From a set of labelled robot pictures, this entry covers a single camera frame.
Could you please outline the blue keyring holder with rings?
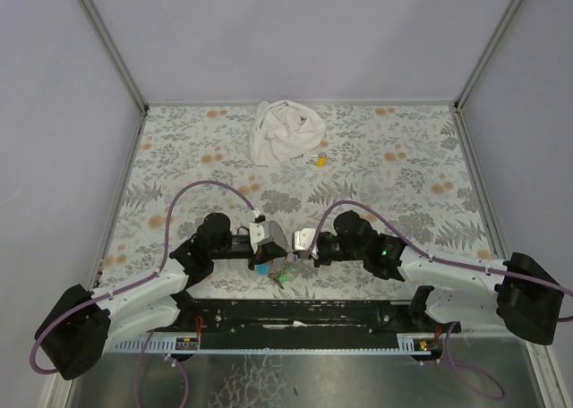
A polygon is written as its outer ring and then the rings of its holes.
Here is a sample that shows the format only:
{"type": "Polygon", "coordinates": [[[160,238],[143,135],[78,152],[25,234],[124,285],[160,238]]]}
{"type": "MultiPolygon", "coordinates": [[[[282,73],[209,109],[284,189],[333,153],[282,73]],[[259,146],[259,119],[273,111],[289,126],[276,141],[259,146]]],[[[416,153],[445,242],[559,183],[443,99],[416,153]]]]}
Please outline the blue keyring holder with rings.
{"type": "Polygon", "coordinates": [[[287,238],[274,220],[266,220],[256,225],[254,269],[261,276],[271,276],[286,263],[289,255],[287,238]]]}

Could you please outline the key with green tag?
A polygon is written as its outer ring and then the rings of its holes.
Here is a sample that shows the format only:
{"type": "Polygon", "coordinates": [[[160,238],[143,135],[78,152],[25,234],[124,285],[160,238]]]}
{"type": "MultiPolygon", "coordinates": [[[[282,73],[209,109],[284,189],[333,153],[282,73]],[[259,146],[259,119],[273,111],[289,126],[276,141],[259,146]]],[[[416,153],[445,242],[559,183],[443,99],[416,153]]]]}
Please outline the key with green tag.
{"type": "Polygon", "coordinates": [[[286,268],[286,269],[281,270],[281,271],[277,274],[276,279],[277,279],[280,283],[283,283],[283,282],[287,281],[287,280],[290,278],[290,276],[291,276],[291,269],[290,269],[290,268],[286,268]]]}

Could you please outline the key with black tag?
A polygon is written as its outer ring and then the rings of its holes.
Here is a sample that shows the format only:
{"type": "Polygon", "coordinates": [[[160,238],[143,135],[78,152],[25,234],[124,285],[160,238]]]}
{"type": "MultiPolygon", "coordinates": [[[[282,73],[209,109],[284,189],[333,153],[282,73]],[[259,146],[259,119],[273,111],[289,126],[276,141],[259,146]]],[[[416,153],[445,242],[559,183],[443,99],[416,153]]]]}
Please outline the key with black tag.
{"type": "Polygon", "coordinates": [[[276,284],[280,290],[284,290],[284,286],[282,285],[282,283],[279,281],[278,278],[272,277],[272,278],[271,278],[271,281],[272,281],[274,284],[276,284]]]}

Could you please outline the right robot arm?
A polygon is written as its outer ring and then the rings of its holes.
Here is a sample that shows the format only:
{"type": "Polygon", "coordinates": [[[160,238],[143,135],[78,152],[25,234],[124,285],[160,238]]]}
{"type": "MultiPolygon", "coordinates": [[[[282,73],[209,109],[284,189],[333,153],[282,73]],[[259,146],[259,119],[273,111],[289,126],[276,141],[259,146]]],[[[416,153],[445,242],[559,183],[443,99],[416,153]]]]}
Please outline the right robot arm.
{"type": "Polygon", "coordinates": [[[333,233],[304,229],[293,237],[315,266],[356,260],[374,276],[417,285],[424,316],[440,323],[504,326],[533,344],[550,345],[560,319],[562,288],[534,259],[439,256],[400,234],[379,234],[354,211],[335,218],[333,233]]]}

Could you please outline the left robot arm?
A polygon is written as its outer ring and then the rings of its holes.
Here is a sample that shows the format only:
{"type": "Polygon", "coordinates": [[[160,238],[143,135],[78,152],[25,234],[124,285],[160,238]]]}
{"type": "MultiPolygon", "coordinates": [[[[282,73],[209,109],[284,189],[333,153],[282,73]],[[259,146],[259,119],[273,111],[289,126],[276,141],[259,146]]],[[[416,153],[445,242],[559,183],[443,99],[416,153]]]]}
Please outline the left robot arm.
{"type": "Polygon", "coordinates": [[[216,261],[244,259],[250,269],[284,262],[288,242],[280,225],[257,217],[233,234],[229,218],[207,215],[190,239],[167,254],[163,267],[118,286],[68,288],[36,331],[35,345],[65,380],[91,369],[106,351],[156,328],[192,320],[188,289],[212,274],[216,261]]]}

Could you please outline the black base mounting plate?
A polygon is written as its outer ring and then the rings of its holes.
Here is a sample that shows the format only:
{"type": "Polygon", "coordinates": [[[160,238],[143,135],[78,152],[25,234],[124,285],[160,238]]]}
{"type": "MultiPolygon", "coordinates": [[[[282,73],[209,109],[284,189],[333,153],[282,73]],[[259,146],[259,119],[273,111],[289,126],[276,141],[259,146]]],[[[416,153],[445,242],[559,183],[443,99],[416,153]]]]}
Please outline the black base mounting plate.
{"type": "Polygon", "coordinates": [[[435,336],[453,324],[420,302],[195,300],[158,332],[199,339],[202,350],[397,349],[403,334],[435,336]]]}

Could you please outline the key with yellow tag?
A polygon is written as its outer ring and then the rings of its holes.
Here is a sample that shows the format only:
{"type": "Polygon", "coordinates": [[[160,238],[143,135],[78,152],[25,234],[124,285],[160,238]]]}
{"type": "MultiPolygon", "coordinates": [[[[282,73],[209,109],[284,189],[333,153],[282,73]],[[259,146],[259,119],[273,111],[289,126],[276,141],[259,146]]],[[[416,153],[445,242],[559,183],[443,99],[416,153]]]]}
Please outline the key with yellow tag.
{"type": "Polygon", "coordinates": [[[328,162],[328,155],[324,152],[312,155],[312,159],[317,167],[325,166],[328,162]]]}

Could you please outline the floral patterned table mat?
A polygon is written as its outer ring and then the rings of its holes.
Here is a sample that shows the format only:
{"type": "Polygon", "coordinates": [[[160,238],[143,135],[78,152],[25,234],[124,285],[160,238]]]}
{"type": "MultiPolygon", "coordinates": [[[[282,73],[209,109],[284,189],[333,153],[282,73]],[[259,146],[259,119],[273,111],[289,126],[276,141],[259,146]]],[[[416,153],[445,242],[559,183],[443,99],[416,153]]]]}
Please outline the floral patterned table mat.
{"type": "Polygon", "coordinates": [[[490,237],[448,106],[318,106],[318,148],[274,166],[249,158],[254,106],[154,106],[98,282],[156,268],[212,212],[242,232],[259,210],[286,235],[352,209],[421,246],[492,257],[490,237]],[[328,155],[317,167],[312,155],[328,155]]]}

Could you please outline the crumpled white cloth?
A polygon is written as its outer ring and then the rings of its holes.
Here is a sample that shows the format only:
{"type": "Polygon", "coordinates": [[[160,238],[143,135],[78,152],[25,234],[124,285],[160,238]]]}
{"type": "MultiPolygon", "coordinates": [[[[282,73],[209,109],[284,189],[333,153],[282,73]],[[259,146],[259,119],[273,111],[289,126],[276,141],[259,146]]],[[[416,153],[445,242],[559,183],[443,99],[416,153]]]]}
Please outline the crumpled white cloth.
{"type": "Polygon", "coordinates": [[[257,105],[249,134],[251,161],[273,166],[316,149],[326,134],[326,124],[311,108],[290,101],[257,105]]]}

